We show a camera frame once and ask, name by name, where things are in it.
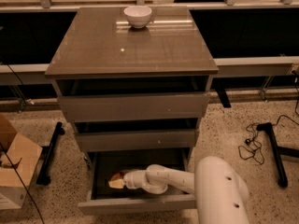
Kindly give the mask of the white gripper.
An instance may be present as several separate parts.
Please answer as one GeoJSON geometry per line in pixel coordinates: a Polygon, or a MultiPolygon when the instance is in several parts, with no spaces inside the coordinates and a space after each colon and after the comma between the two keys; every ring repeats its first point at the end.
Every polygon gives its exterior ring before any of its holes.
{"type": "Polygon", "coordinates": [[[145,170],[133,170],[124,175],[123,179],[110,180],[108,182],[112,189],[146,189],[149,181],[145,170]]]}

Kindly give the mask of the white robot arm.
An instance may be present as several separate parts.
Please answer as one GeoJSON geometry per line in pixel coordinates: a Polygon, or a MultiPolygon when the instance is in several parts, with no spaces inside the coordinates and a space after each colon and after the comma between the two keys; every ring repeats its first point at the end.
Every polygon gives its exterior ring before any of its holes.
{"type": "Polygon", "coordinates": [[[249,224],[248,186],[227,161],[215,156],[201,159],[193,173],[152,164],[145,170],[119,171],[108,184],[151,194],[163,194],[172,186],[195,197],[201,224],[249,224]]]}

